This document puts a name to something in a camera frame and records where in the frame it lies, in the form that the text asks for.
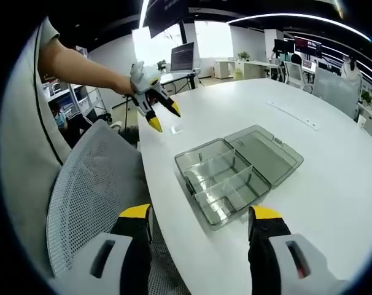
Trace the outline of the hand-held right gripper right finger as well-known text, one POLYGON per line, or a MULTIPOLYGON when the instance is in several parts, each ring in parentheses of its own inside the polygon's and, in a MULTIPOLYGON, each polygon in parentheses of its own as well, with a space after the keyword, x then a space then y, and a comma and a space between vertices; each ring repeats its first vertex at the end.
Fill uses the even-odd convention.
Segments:
POLYGON ((326 257, 282 216, 268 207, 249 207, 248 261, 252 294, 342 294, 348 282, 328 269, 326 257))

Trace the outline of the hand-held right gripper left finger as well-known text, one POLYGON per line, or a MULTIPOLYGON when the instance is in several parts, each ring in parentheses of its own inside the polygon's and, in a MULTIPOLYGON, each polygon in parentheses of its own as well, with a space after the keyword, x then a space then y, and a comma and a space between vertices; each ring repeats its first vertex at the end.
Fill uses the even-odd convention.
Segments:
POLYGON ((74 256, 72 267, 50 280, 55 294, 148 294, 152 262, 152 205, 121 212, 74 256))

